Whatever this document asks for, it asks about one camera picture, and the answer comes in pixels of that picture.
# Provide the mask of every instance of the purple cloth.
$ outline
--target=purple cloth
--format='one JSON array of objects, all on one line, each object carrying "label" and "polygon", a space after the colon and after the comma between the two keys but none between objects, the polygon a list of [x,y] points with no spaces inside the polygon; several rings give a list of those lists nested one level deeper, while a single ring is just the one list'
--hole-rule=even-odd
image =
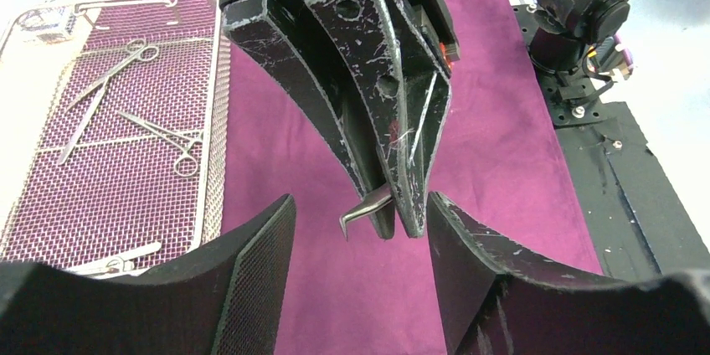
[{"label": "purple cloth", "polygon": [[[600,272],[569,172],[507,0],[446,0],[460,38],[453,101],[431,188],[484,224]],[[379,240],[338,217],[358,200],[296,105],[232,51],[223,232],[283,193],[298,220],[278,354],[445,353],[426,239]]]}]

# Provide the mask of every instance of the mesh surface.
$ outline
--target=mesh surface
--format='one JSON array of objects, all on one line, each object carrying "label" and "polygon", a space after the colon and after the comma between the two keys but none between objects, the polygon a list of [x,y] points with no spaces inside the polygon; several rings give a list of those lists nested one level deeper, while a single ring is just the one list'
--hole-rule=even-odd
[{"label": "mesh surface", "polygon": [[[38,260],[65,268],[161,242],[156,254],[136,261],[140,269],[173,259],[219,235],[229,41],[221,39],[215,28],[216,2],[110,0],[100,3],[103,8],[93,8],[93,3],[68,6],[76,13],[72,38],[80,39],[82,28],[89,31],[79,49],[74,53],[66,49],[66,58],[57,59],[66,65],[56,81],[23,191],[0,229],[0,260]],[[45,47],[35,43],[30,49],[27,44],[17,49],[16,28],[17,24],[0,59],[31,56],[33,50]],[[20,36],[27,40],[25,30],[17,35],[16,40]],[[67,111],[69,102],[126,58],[126,45],[133,39],[155,44],[158,56],[134,62],[111,78],[71,157],[56,165],[93,95]],[[218,62],[228,64],[221,75],[216,72]],[[118,116],[116,110],[186,136],[202,131],[204,144],[191,154],[208,161],[195,177],[179,177],[173,163],[180,151]]]},{"label": "mesh surface", "polygon": [[293,247],[291,200],[239,254],[213,353],[273,353]]}]

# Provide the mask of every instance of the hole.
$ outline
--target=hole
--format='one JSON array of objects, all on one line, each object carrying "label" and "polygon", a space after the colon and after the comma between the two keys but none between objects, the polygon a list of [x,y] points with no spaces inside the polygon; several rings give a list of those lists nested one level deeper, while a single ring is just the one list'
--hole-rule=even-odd
[{"label": "hole", "polygon": [[360,16],[360,4],[353,0],[344,0],[335,5],[335,11],[343,20],[354,20]]},{"label": "hole", "polygon": [[397,95],[399,82],[390,75],[385,75],[378,80],[378,89],[385,97],[392,98]]}]

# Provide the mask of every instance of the screw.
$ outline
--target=screw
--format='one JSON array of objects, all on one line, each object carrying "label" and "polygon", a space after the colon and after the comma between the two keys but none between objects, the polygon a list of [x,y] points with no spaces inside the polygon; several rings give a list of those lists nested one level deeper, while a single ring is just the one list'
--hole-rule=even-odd
[{"label": "screw", "polygon": [[574,108],[572,110],[572,116],[575,118],[584,118],[584,107],[583,106],[578,106],[577,108]]}]

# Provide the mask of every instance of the red component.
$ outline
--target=red component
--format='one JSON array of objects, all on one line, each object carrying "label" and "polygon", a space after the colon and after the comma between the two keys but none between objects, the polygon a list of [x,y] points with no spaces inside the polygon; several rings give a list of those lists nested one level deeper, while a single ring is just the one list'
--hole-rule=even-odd
[{"label": "red component", "polygon": [[449,70],[454,69],[454,63],[449,60],[449,58],[446,56],[446,47],[444,46],[444,43],[439,44],[439,48],[441,48],[441,54],[444,55],[444,60],[446,60],[446,64],[449,65]]}]

